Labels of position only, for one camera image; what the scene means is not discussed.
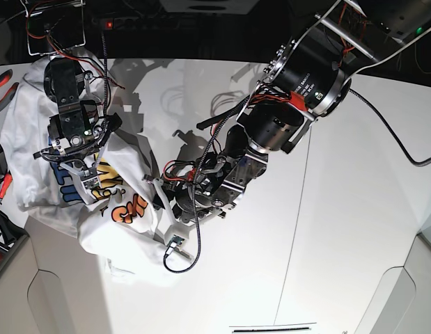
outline black cable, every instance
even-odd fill
[[[105,43],[104,31],[101,31],[101,39],[102,39],[102,51],[104,52],[104,117],[107,116],[107,109],[109,108],[109,77],[108,77],[108,68],[107,68],[107,45]]]
[[[379,117],[379,119],[382,121],[382,123],[384,123],[385,127],[388,129],[388,131],[390,132],[390,134],[392,135],[392,137],[394,137],[396,143],[398,143],[398,145],[400,146],[402,152],[404,152],[405,156],[408,158],[408,160],[412,163],[412,165],[416,166],[416,167],[424,167],[427,166],[429,164],[431,164],[431,157],[424,160],[424,161],[415,161],[412,156],[408,153],[407,149],[404,147],[404,145],[402,144],[401,140],[398,138],[398,136],[396,136],[395,132],[393,131],[393,129],[391,129],[390,125],[388,124],[388,122],[385,120],[385,118],[381,115],[381,113],[376,109],[375,106],[373,106],[365,97],[363,97],[361,94],[359,94],[358,92],[356,92],[355,90],[350,89],[351,94],[356,95],[363,103],[367,104],[367,106],[370,107],[371,110],[373,110],[377,117]]]
[[[183,270],[170,269],[166,263],[167,257],[169,255],[167,253],[165,253],[164,257],[162,259],[162,263],[163,263],[164,267],[168,271],[170,271],[171,273],[185,273],[185,272],[189,271],[190,269],[194,268],[196,263],[200,259],[201,234],[200,234],[200,221],[198,219],[198,212],[196,211],[196,199],[195,199],[195,190],[196,190],[196,185],[197,185],[196,181],[198,179],[198,176],[200,174],[201,169],[203,168],[203,164],[204,164],[204,161],[206,159],[206,156],[207,156],[208,152],[210,151],[210,148],[212,147],[212,144],[214,143],[215,139],[217,139],[218,133],[221,131],[221,128],[226,124],[226,122],[228,122],[229,118],[238,114],[242,110],[243,106],[248,102],[248,99],[249,99],[249,96],[244,98],[239,104],[234,106],[232,109],[230,109],[227,112],[222,114],[222,115],[225,115],[225,117],[222,118],[220,124],[215,129],[214,134],[212,135],[212,137],[210,137],[209,141],[207,142],[206,148],[204,149],[203,155],[201,156],[200,161],[198,163],[198,167],[195,170],[194,178],[192,180],[192,187],[191,187],[191,196],[192,196],[191,200],[192,200],[192,209],[194,211],[194,219],[195,219],[195,227],[196,227],[196,240],[198,243],[198,250],[196,252],[195,260],[192,262],[192,264],[190,266],[188,266],[186,269],[183,269]]]
[[[248,100],[249,100],[249,95],[246,96],[242,101],[240,101],[239,104],[237,104],[236,106],[234,106],[232,109],[229,109],[228,111],[225,111],[224,113],[220,113],[219,115],[217,115],[215,117],[212,117],[212,118],[209,118],[207,120],[204,120],[203,122],[199,122],[196,125],[196,128],[198,130],[204,130],[204,129],[210,127],[213,124],[217,124],[218,122],[221,122],[228,114],[230,114],[230,112],[232,110],[236,110],[237,112],[234,113],[234,114],[232,114],[230,117],[236,115],[237,113],[239,113],[242,110],[243,106],[248,102]]]
[[[221,144],[220,144],[220,142],[218,141],[218,139],[215,139],[215,143],[217,143],[217,144],[218,144],[218,148],[219,148],[219,150],[220,150],[220,152],[221,152],[223,149],[221,148]]]
[[[190,165],[192,165],[192,166],[195,166],[195,161],[183,161],[183,160],[175,160],[175,162],[173,163],[173,164],[170,164],[169,166],[167,166],[167,168],[166,168],[166,176],[167,177],[180,177],[180,176],[177,176],[177,175],[172,175],[171,174],[171,172],[169,172],[169,170],[172,168],[172,167],[177,167],[177,166],[190,166]]]
[[[17,16],[20,16],[22,14],[24,14],[26,11],[22,10],[21,12],[15,13],[13,16],[9,17],[8,19],[3,19],[0,21],[0,26],[6,22],[9,22],[12,19],[15,19]]]

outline metal rod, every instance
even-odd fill
[[[367,16],[367,15],[365,15],[365,13],[363,12],[362,8],[360,7],[360,5],[355,0],[343,0],[343,1],[345,1],[351,7],[353,7],[355,10],[357,10],[358,12],[360,12],[363,16]]]
[[[315,18],[320,19],[321,16],[319,14],[316,14]],[[362,52],[370,60],[372,60],[375,63],[378,62],[378,60],[375,57],[375,53],[373,52],[372,49],[370,49],[365,44],[363,44],[359,39],[355,38],[348,31],[346,31],[345,29],[343,29],[342,27],[338,26],[336,23],[331,21],[328,17],[321,19],[320,23],[322,23],[328,29],[332,30],[334,33],[337,33],[344,40],[348,41],[351,45],[356,47],[356,49]]]

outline screw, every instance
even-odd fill
[[[102,128],[98,125],[93,129],[93,133],[95,136],[97,136],[98,134],[100,134],[102,131]]]
[[[213,200],[213,201],[212,201],[212,204],[213,204],[215,207],[222,207],[222,206],[224,205],[224,203],[223,203],[223,202],[221,202],[220,200]]]

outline cable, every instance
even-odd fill
[[[165,166],[164,166],[164,170],[163,170],[163,178],[168,180],[168,181],[181,181],[181,182],[186,182],[186,179],[182,178],[182,177],[168,177],[167,176],[167,171],[168,169],[174,167],[174,166],[178,166],[178,165],[182,165],[182,164],[194,164],[192,161],[180,161],[180,160],[170,160]]]
[[[20,15],[22,15],[22,14],[24,14],[24,13],[26,13],[26,11],[25,11],[25,10],[22,10],[21,12],[18,12],[18,13],[16,13],[16,14],[14,14],[13,16],[9,17],[8,19],[3,19],[3,20],[1,20],[1,21],[0,21],[0,26],[1,26],[3,23],[9,22],[10,20],[15,19],[17,16],[20,16]]]
[[[204,130],[204,129],[210,127],[213,124],[217,124],[218,122],[222,121],[226,117],[226,115],[230,114],[230,112],[232,110],[236,110],[236,112],[239,113],[242,110],[243,106],[248,102],[248,100],[249,100],[249,95],[246,96],[242,101],[240,101],[239,104],[237,104],[236,106],[234,106],[232,109],[229,109],[228,111],[225,111],[224,113],[220,113],[217,116],[214,116],[212,118],[204,120],[203,122],[198,123],[196,125],[196,128],[198,130]]]
[[[20,3],[22,4],[23,8],[25,8],[25,13],[26,13],[26,17],[28,17],[28,8],[25,6],[25,3],[23,2],[23,0],[20,0]]]
[[[414,44],[414,46],[415,46],[415,63],[416,63],[416,66],[418,66],[418,69],[423,73],[423,74],[431,74],[431,72],[427,72],[427,71],[425,71],[425,70],[423,70],[422,68],[421,68],[421,66],[419,65],[419,62],[418,62],[418,56],[416,55],[416,43]]]
[[[104,52],[104,81],[105,81],[105,85],[104,85],[104,117],[107,116],[107,109],[109,108],[109,91],[108,91],[108,86],[109,86],[109,72],[108,72],[108,67],[107,67],[107,45],[105,43],[105,36],[104,36],[104,31],[101,31],[101,39],[102,39],[102,51]]]
[[[28,23],[29,23],[29,18],[31,17],[32,12],[36,9],[37,6],[42,5],[44,3],[49,3],[52,1],[53,0],[45,0],[45,1],[38,2],[29,10],[29,12],[26,15],[26,23],[25,23],[25,29],[26,29],[26,33],[28,34],[28,36],[30,36],[36,40],[42,40],[45,37],[47,37],[47,35],[34,35],[34,34],[30,33],[29,28],[28,28]]]
[[[55,52],[57,52],[58,54],[60,54],[60,55],[62,55],[62,56],[64,56],[65,58],[68,58],[68,59],[72,59],[72,60],[74,60],[74,61],[81,61],[81,62],[84,62],[84,63],[87,63],[87,64],[89,64],[91,67],[93,67],[99,74],[101,74],[101,75],[104,75],[104,73],[102,73],[101,72],[101,70],[98,68],[98,67],[96,67],[96,66],[94,66],[90,61],[86,61],[86,60],[84,60],[84,59],[80,59],[80,58],[77,58],[77,57],[74,57],[74,56],[70,56],[69,54],[66,54],[65,52],[63,52],[63,51],[61,51],[58,47],[56,47],[55,45],[54,45],[54,43],[53,43],[53,41],[52,41],[52,37],[49,35],[49,36],[44,36],[44,38],[45,37],[47,37],[47,41],[48,41],[48,43],[51,45],[51,47],[53,48],[53,50],[55,51]]]
[[[404,147],[404,145],[402,144],[402,142],[398,138],[398,136],[396,136],[395,132],[390,127],[390,125],[385,120],[385,118],[376,109],[376,107],[373,106],[366,98],[364,98],[361,94],[359,94],[355,90],[350,89],[350,92],[351,92],[351,94],[356,95],[363,103],[367,104],[367,106],[369,106],[370,109],[373,110],[376,113],[377,117],[379,117],[379,119],[382,121],[382,123],[384,123],[385,127],[388,129],[388,131],[390,132],[390,134],[392,135],[392,137],[394,137],[396,143],[398,143],[398,145],[400,146],[402,152],[405,154],[405,156],[408,158],[408,160],[412,163],[412,165],[414,165],[416,167],[424,167],[424,166],[427,166],[427,165],[431,164],[431,157],[428,158],[428,159],[426,159],[426,160],[424,160],[424,161],[415,161],[412,158],[412,156],[408,153],[407,149]]]
[[[224,118],[221,120],[219,125],[215,128],[213,135],[210,137],[209,141],[207,142],[206,148],[204,149],[203,155],[201,156],[200,162],[198,163],[198,166],[195,170],[195,174],[194,174],[194,178],[192,180],[192,186],[191,186],[191,201],[192,201],[192,209],[194,211],[194,220],[195,220],[195,227],[196,227],[196,240],[197,240],[197,244],[198,244],[198,250],[196,252],[195,260],[191,263],[190,266],[188,266],[186,269],[183,269],[183,270],[170,269],[166,263],[166,260],[167,260],[167,257],[169,256],[169,254],[165,253],[163,260],[162,260],[162,263],[163,263],[164,267],[168,271],[170,271],[171,273],[185,273],[185,272],[191,270],[192,268],[194,268],[196,263],[200,259],[200,255],[201,255],[201,233],[200,233],[200,221],[198,219],[198,212],[196,211],[196,199],[195,199],[195,192],[196,192],[196,185],[197,185],[196,181],[198,179],[198,176],[200,174],[201,169],[203,168],[205,158],[206,158],[212,144],[214,143],[215,139],[217,138],[218,133],[220,132],[221,128],[226,124],[226,122],[228,122],[229,118],[238,114],[242,110],[243,106],[248,102],[248,99],[249,99],[249,96],[244,98],[239,104],[234,106],[232,109],[228,110],[225,113],[222,113],[222,115],[224,115]]]

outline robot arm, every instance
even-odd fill
[[[195,265],[201,249],[199,223],[209,216],[223,218],[226,209],[235,208],[247,184],[266,171],[269,153],[282,150],[289,154],[315,121],[328,116],[343,101],[354,74],[393,58],[415,43],[424,34],[412,37],[413,27],[421,26],[431,18],[431,2],[412,12],[405,20],[409,22],[409,30],[403,31],[405,39],[402,41],[388,25],[378,24],[382,33],[392,37],[397,45],[384,54],[375,52],[329,19],[330,13],[341,2],[338,0],[324,15],[315,15],[316,23],[298,41],[291,40],[288,45],[282,45],[246,99],[220,116],[197,125],[197,128],[205,129],[217,124],[203,156],[190,163],[191,170],[181,180],[168,176],[165,171],[162,189],[173,204],[173,223],[165,240],[169,245],[168,252],[180,249],[190,229],[196,228],[198,236],[198,253],[189,268],[170,270],[166,265],[168,253],[165,254],[164,265],[169,271],[182,273]],[[364,15],[355,1],[346,2]],[[384,1],[361,0],[360,3],[369,13],[376,15],[377,23],[381,22],[383,18],[376,7],[385,8],[387,4]],[[388,10],[384,21],[393,29],[401,29],[392,16],[392,11]],[[335,46],[325,31],[318,28],[319,25],[327,27],[359,50],[364,55],[363,61],[357,66],[343,64],[345,50],[335,51]],[[210,152],[221,127],[235,115],[237,124],[228,131],[225,148],[220,153]]]

